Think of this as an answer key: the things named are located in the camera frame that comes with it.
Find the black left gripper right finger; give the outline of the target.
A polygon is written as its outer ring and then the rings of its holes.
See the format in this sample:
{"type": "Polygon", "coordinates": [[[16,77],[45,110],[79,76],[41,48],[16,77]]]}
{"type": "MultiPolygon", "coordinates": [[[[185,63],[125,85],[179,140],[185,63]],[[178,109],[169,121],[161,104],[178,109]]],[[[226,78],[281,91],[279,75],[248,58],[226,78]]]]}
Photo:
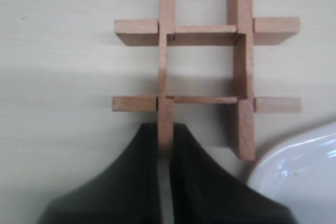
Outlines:
{"type": "Polygon", "coordinates": [[[170,159],[174,223],[293,223],[292,212],[240,182],[174,125],[170,159]]]}

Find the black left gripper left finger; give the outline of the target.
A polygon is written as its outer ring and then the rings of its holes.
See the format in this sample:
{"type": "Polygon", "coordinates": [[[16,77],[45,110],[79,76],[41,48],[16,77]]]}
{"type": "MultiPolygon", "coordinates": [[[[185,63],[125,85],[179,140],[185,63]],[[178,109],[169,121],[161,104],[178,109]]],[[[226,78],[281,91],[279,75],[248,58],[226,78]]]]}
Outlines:
{"type": "Polygon", "coordinates": [[[39,223],[161,223],[158,141],[154,123],[140,125],[101,174],[53,200],[39,223]]]}

